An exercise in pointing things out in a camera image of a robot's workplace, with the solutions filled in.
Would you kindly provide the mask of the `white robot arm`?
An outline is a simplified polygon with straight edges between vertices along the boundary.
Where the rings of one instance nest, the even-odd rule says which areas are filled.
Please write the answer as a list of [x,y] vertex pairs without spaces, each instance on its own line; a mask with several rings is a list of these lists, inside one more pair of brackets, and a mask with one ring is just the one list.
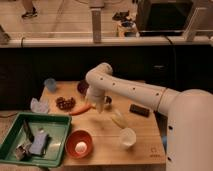
[[166,171],[213,171],[213,94],[182,92],[116,78],[107,63],[86,74],[86,97],[100,106],[106,91],[136,101],[168,118]]

